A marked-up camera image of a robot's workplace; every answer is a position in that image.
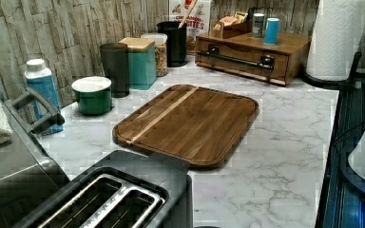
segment blue cup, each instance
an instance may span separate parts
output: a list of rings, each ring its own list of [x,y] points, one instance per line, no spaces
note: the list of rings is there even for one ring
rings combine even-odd
[[[268,18],[266,20],[266,31],[263,43],[265,45],[274,45],[277,43],[279,32],[279,19],[278,18]]]

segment paper towel holder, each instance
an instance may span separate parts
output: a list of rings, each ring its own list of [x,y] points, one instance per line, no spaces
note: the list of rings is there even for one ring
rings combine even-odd
[[[300,76],[300,79],[305,82],[306,84],[309,84],[311,86],[315,87],[321,87],[326,89],[332,89],[332,90],[348,90],[354,87],[355,84],[355,74],[357,70],[358,63],[360,61],[362,54],[361,51],[358,51],[354,55],[354,61],[352,62],[351,71],[349,73],[349,77],[346,80],[337,81],[337,82],[329,82],[320,80],[318,78],[315,78],[311,75],[309,75],[305,68],[302,70],[303,74]]]

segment paper towel roll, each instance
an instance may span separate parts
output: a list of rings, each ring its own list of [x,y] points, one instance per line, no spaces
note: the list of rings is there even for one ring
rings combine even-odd
[[[349,77],[365,25],[365,0],[320,0],[306,72],[319,80]]]

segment marble countertop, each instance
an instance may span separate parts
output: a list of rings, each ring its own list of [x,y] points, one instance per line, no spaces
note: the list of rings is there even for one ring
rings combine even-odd
[[[113,99],[105,115],[86,117],[77,104],[62,109],[63,132],[39,139],[74,179],[116,149],[111,130],[172,85],[190,84],[240,94],[259,103],[259,115],[225,165],[191,170],[194,226],[314,227],[338,91],[306,85],[269,85],[195,66],[170,68],[148,90]]]

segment wooden bread box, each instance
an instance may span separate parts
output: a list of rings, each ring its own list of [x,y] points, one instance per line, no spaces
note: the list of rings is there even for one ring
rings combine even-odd
[[[275,45],[265,45],[251,33],[225,39],[205,33],[197,37],[195,63],[287,86],[305,66],[310,42],[309,36],[288,32],[280,32]]]

